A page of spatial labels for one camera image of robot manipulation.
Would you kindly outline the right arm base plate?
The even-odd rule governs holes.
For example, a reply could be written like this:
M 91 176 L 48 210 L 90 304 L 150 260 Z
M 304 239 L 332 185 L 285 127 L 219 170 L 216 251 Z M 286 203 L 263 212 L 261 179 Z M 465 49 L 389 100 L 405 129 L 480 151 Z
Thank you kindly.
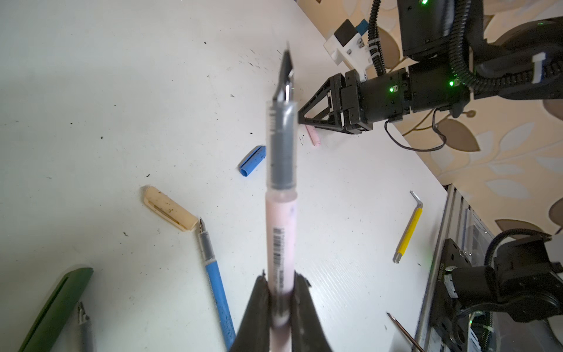
M 470 268 L 471 266 L 471 261 L 459 246 L 451 238 L 446 239 L 438 262 L 438 279 L 430 310 L 430 327 L 432 333 L 436 333 L 450 351 L 468 350 L 469 319 L 465 317 L 456 324 L 452 323 L 455 316 L 462 310 L 462 305 L 450 297 L 444 276 L 448 269 Z

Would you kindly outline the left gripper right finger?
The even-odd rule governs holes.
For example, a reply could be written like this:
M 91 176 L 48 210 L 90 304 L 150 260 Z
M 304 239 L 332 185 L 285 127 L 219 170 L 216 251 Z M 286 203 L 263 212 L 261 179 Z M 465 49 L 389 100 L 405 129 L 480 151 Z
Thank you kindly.
M 296 272 L 291 296 L 292 351 L 332 351 L 309 292 L 310 287 L 309 281 Z

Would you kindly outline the pink pen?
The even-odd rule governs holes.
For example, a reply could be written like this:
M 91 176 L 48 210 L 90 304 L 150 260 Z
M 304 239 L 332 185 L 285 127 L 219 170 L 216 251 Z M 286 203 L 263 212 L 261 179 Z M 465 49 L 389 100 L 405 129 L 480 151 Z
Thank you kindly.
M 279 81 L 268 105 L 267 191 L 265 194 L 270 291 L 270 350 L 291 351 L 290 303 L 295 286 L 298 194 L 296 191 L 296 128 L 293 62 L 281 56 Z

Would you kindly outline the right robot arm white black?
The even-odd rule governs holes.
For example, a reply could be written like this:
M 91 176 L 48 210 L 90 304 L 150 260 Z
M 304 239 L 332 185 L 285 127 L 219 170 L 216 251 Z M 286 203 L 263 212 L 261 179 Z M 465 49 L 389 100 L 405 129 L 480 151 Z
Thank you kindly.
M 302 124 L 359 134 L 399 123 L 405 150 L 455 186 L 489 229 L 562 236 L 562 17 L 520 23 L 486 41 L 485 1 L 371 1 L 326 36 L 349 72 L 329 79 Z

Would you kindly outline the pink pen cap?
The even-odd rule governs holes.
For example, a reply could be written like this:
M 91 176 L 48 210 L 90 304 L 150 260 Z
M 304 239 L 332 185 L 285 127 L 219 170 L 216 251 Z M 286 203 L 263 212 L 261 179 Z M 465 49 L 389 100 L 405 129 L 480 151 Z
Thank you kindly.
M 309 138 L 311 139 L 312 144 L 315 147 L 321 146 L 321 139 L 320 139 L 318 132 L 315 129 L 315 127 L 314 126 L 306 126 L 306 130 L 307 130 L 307 133 L 309 134 Z

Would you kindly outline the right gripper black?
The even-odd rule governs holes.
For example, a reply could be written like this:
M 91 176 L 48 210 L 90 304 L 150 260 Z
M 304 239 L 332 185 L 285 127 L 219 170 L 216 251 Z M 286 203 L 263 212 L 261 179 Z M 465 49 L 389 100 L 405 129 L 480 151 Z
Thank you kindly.
M 373 123 L 365 117 L 355 70 L 327 79 L 299 110 L 299 124 L 346 134 L 371 131 Z

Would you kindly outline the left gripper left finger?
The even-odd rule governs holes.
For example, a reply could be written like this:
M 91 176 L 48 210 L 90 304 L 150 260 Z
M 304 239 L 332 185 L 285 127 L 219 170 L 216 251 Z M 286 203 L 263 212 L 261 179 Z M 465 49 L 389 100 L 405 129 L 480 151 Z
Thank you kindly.
M 230 352 L 270 350 L 270 290 L 265 273 L 255 280 L 243 319 Z

